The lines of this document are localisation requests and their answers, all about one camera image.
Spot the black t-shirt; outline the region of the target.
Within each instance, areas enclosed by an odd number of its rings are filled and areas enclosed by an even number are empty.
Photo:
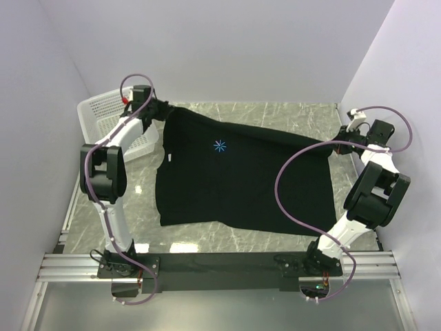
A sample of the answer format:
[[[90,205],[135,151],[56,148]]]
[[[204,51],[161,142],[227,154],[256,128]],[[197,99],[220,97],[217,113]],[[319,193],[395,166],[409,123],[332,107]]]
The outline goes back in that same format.
[[[163,148],[155,188],[162,226],[217,221],[314,236],[336,222],[332,149],[318,140],[175,108]]]

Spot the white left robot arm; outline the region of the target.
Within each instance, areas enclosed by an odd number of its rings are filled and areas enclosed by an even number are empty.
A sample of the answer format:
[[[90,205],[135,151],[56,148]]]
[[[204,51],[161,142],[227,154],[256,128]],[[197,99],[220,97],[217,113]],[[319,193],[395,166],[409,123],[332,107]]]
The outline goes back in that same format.
[[[130,98],[124,96],[122,88],[119,92],[124,109],[115,127],[97,142],[81,148],[80,186],[96,208],[105,234],[100,264],[130,277],[135,272],[147,272],[148,267],[138,260],[123,210],[127,188],[124,156],[168,103],[157,99],[152,86],[133,86]]]

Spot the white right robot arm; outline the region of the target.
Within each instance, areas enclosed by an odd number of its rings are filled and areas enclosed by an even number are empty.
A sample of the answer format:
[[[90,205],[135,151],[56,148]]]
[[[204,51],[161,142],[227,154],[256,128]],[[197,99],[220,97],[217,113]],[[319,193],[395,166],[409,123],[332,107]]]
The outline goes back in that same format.
[[[348,248],[362,234],[385,227],[395,216],[411,179],[393,164],[387,143],[395,132],[390,123],[375,120],[365,135],[352,125],[342,126],[336,138],[351,142],[338,144],[336,154],[356,153],[364,168],[349,191],[345,213],[326,233],[312,241],[302,266],[310,275],[335,274],[340,268],[342,248]]]

